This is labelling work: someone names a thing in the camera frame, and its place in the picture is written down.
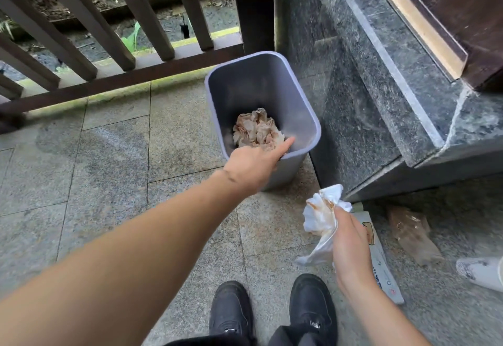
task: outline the wooden railing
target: wooden railing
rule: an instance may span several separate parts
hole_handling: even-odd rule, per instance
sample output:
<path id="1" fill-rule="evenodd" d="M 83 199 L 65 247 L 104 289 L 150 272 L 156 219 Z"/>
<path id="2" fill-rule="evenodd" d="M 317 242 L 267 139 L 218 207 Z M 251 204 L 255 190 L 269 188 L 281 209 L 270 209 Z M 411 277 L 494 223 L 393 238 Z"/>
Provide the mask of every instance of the wooden railing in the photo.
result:
<path id="1" fill-rule="evenodd" d="M 44 89 L 40 93 L 40 87 L 35 85 L 36 91 L 25 90 L 0 74 L 0 124 L 6 116 L 208 67 L 245 53 L 273 50 L 273 0 L 269 0 L 267 5 L 259 1 L 254 5 L 253 0 L 236 0 L 241 31 L 246 34 L 233 33 L 213 40 L 199 0 L 182 0 L 197 43 L 174 49 L 148 0 L 125 0 L 155 49 L 152 54 L 135 58 L 91 0 L 60 0 L 115 61 L 97 67 L 28 0 L 1 0 L 0 9 L 72 72 L 53 73 L 10 38 L 0 34 L 0 60 Z"/>

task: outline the shoe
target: shoe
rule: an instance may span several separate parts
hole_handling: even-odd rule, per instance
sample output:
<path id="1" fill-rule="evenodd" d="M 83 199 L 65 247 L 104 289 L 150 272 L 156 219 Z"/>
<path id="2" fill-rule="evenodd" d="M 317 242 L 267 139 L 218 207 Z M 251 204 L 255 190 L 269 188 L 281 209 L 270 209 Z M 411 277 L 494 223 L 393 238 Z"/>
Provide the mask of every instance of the shoe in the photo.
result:
<path id="1" fill-rule="evenodd" d="M 210 312 L 211 336 L 233 332 L 253 341 L 253 311 L 247 290 L 237 281 L 220 285 Z"/>
<path id="2" fill-rule="evenodd" d="M 290 294 L 290 324 L 307 324 L 319 330 L 330 344 L 337 342 L 336 307 L 321 278 L 301 274 Z"/>

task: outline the gray plastic trash can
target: gray plastic trash can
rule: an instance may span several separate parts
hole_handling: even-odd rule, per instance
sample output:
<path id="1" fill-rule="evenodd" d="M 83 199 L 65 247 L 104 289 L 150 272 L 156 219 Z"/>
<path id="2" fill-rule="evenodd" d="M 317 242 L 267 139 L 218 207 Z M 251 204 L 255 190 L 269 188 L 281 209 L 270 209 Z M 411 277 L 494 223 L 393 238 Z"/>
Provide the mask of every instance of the gray plastic trash can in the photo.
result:
<path id="1" fill-rule="evenodd" d="M 205 85 L 225 158 L 236 148 L 232 127 L 237 116 L 265 108 L 287 138 L 295 136 L 295 143 L 264 190 L 291 181 L 307 152 L 318 143 L 321 127 L 288 61 L 276 52 L 257 52 L 216 66 Z"/>

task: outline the stone tile pavement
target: stone tile pavement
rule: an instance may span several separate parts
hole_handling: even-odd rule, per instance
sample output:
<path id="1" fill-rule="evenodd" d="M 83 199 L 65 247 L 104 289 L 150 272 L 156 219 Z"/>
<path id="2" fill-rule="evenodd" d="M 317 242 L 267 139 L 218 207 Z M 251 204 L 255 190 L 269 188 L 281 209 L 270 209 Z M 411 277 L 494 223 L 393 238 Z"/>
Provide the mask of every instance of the stone tile pavement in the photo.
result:
<path id="1" fill-rule="evenodd" d="M 206 72 L 35 112 L 27 127 L 0 136 L 0 297 L 224 164 L 205 101 Z M 339 344 L 369 344 L 331 267 L 294 264 L 317 242 L 303 230 L 302 211 L 318 188 L 307 158 L 292 184 L 241 203 L 144 345 L 205 334 L 215 289 L 229 279 L 248 288 L 256 333 L 266 344 L 288 323 L 291 285 L 305 272 L 321 276 L 332 292 Z M 405 297 L 403 310 L 434 344 L 503 344 L 503 294 L 471 285 L 453 269 L 458 257 L 503 254 L 502 191 L 495 176 L 392 198 L 428 215 L 447 258 L 431 268 L 416 266 L 392 238 L 382 210 L 388 200 L 365 203 Z"/>

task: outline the forearm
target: forearm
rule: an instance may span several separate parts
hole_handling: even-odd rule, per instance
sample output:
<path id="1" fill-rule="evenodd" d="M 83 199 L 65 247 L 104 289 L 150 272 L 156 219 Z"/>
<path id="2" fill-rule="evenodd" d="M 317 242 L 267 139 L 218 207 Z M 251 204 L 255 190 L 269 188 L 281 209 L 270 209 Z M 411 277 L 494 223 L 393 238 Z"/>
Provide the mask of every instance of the forearm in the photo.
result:
<path id="1" fill-rule="evenodd" d="M 140 345 L 244 198 L 219 171 L 85 245 L 0 304 L 0 339 Z"/>
<path id="2" fill-rule="evenodd" d="M 377 284 L 356 288 L 351 306 L 376 346 L 431 346 Z"/>

